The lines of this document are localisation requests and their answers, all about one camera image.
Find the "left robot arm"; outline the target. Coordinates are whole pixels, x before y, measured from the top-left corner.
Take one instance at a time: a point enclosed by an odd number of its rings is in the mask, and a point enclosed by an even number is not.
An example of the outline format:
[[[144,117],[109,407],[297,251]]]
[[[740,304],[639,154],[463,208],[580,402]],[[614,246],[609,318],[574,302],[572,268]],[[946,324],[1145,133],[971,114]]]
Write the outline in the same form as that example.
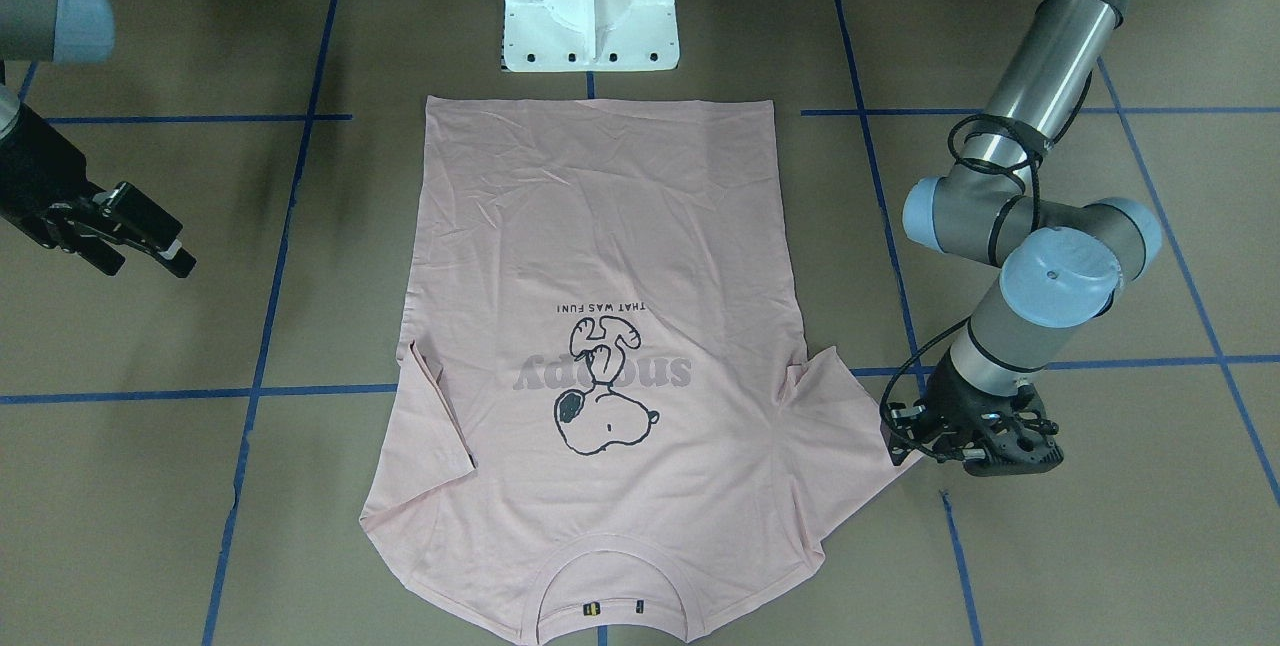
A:
[[[1041,168],[1080,107],[1132,0],[1039,0],[986,107],[952,127],[946,177],[908,194],[910,240],[997,269],[948,342],[923,395],[879,406],[890,461],[959,462],[972,476],[1053,469],[1064,455],[1036,377],[1083,324],[1152,267],[1164,235],[1151,209],[1110,198],[1043,200]]]

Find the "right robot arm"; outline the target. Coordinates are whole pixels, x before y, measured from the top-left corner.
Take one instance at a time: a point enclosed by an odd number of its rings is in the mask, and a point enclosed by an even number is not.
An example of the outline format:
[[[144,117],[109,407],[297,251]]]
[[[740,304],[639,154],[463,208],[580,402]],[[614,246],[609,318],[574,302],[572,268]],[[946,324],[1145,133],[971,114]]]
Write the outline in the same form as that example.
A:
[[[115,45],[109,0],[1,0],[4,61],[105,61]],[[120,246],[155,258],[175,278],[197,260],[182,223],[128,180],[111,189],[87,177],[84,154],[8,84],[1,90],[1,210],[41,248],[78,255],[114,276]]]

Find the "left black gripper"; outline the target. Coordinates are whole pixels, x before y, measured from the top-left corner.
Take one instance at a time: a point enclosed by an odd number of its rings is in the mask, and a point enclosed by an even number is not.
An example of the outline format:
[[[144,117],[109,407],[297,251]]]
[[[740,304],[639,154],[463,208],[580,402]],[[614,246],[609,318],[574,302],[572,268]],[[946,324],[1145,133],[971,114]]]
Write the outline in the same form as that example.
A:
[[[924,397],[916,404],[923,408],[915,423],[916,445],[942,462],[965,462],[966,458],[984,455],[979,449],[968,449],[972,427],[979,414],[1043,406],[1030,382],[1015,382],[1011,395],[988,394],[969,385],[951,362],[937,365],[928,377]]]

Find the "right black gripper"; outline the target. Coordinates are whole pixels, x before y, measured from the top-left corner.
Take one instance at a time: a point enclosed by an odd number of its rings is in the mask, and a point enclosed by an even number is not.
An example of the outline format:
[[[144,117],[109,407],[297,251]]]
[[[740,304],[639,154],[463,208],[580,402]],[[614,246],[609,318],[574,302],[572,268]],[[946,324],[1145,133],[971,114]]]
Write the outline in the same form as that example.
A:
[[[179,240],[182,223],[131,182],[102,191],[88,180],[84,155],[22,104],[3,136],[3,217],[42,248],[78,255],[106,276],[115,276],[125,264],[114,246],[128,246],[173,276],[188,278],[197,260]],[[97,194],[99,214],[52,207],[64,201],[92,205]]]

